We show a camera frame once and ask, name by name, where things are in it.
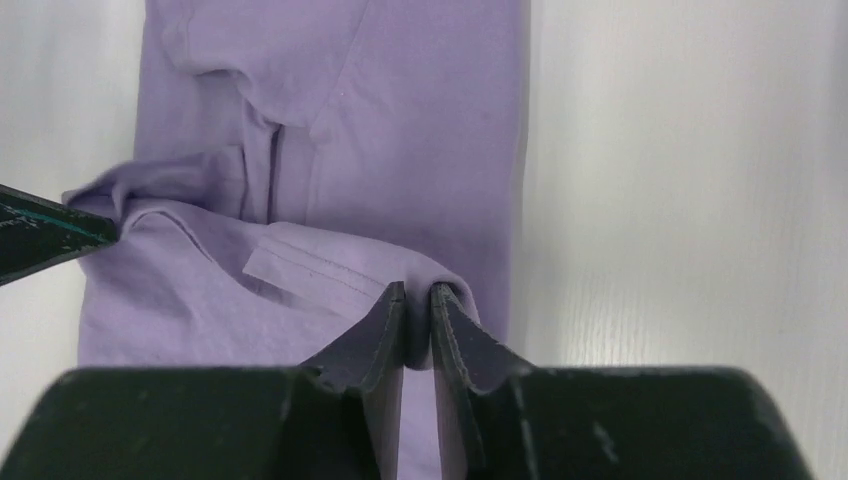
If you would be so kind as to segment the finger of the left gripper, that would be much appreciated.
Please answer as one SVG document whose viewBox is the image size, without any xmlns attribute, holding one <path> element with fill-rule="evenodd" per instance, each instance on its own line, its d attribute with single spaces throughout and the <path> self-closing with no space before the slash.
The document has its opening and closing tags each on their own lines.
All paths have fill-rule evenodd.
<svg viewBox="0 0 848 480">
<path fill-rule="evenodd" d="M 115 244 L 115 223 L 98 215 L 1 187 L 1 284 Z"/>
</svg>

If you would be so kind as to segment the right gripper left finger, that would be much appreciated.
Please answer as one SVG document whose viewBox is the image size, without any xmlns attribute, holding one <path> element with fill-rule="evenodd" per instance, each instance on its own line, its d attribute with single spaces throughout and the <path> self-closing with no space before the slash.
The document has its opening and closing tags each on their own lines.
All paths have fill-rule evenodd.
<svg viewBox="0 0 848 480">
<path fill-rule="evenodd" d="M 36 403 L 5 479 L 393 479 L 406 295 L 296 366 L 86 368 Z"/>
</svg>

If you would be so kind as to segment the purple t shirt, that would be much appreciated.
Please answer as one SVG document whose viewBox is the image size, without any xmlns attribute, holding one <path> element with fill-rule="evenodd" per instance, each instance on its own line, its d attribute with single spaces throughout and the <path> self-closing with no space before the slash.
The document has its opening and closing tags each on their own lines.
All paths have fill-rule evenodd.
<svg viewBox="0 0 848 480">
<path fill-rule="evenodd" d="M 133 158 L 64 202 L 86 366 L 295 365 L 410 300 L 398 475 L 438 479 L 429 288 L 508 330 L 525 1 L 150 1 Z"/>
</svg>

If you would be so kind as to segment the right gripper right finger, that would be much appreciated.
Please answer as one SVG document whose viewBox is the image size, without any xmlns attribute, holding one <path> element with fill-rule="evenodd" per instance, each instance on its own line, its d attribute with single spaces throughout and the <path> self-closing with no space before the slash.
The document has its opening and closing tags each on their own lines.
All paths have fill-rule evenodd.
<svg viewBox="0 0 848 480">
<path fill-rule="evenodd" d="M 808 479 L 748 373 L 539 367 L 491 337 L 444 283 L 430 291 L 446 479 Z"/>
</svg>

